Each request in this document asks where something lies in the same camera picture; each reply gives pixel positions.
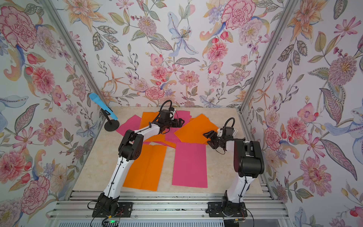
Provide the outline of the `orange paper bottom sheet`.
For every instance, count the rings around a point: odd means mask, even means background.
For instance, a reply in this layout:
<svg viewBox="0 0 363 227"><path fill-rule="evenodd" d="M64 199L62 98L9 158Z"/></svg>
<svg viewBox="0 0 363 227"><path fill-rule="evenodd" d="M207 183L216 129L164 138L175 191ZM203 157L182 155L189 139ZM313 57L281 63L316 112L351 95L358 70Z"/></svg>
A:
<svg viewBox="0 0 363 227"><path fill-rule="evenodd" d="M141 155L134 161L123 187L156 191L158 188L167 146L143 145Z"/></svg>

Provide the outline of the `orange paper sheet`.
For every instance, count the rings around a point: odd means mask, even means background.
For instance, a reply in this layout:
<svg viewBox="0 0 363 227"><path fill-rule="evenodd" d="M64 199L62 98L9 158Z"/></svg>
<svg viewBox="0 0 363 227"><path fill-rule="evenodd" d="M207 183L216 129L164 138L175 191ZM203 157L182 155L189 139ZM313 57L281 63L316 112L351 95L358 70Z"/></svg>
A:
<svg viewBox="0 0 363 227"><path fill-rule="evenodd" d="M123 187L156 191L158 188L167 146L143 145L141 155L134 161Z"/></svg>
<svg viewBox="0 0 363 227"><path fill-rule="evenodd" d="M205 115L200 114L174 134L184 143L207 144L208 139L203 134L210 131L217 131L217 126Z"/></svg>
<svg viewBox="0 0 363 227"><path fill-rule="evenodd" d="M141 117L141 122L140 122L140 128L142 129L142 128L148 126L148 123L152 122L156 118L157 115L158 115L157 112L143 112L142 117ZM176 144L166 141L165 135L163 135L163 134L153 136L144 141L145 144L149 144L151 142L156 142L156 143L160 143L160 144L163 144L163 145L171 147L171 148L176 148Z"/></svg>

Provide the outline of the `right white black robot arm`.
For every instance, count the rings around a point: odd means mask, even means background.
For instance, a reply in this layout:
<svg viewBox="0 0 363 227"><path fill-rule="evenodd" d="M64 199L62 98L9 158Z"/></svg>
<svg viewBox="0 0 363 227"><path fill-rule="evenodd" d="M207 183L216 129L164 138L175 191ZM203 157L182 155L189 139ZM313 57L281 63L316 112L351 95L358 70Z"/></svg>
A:
<svg viewBox="0 0 363 227"><path fill-rule="evenodd" d="M233 167L237 173L221 202L209 202L206 213L211 218L246 218L248 211L243 202L251 183L264 173L265 164L260 143L236 139L234 128L225 126L218 131L203 134L212 149L222 148L233 153Z"/></svg>

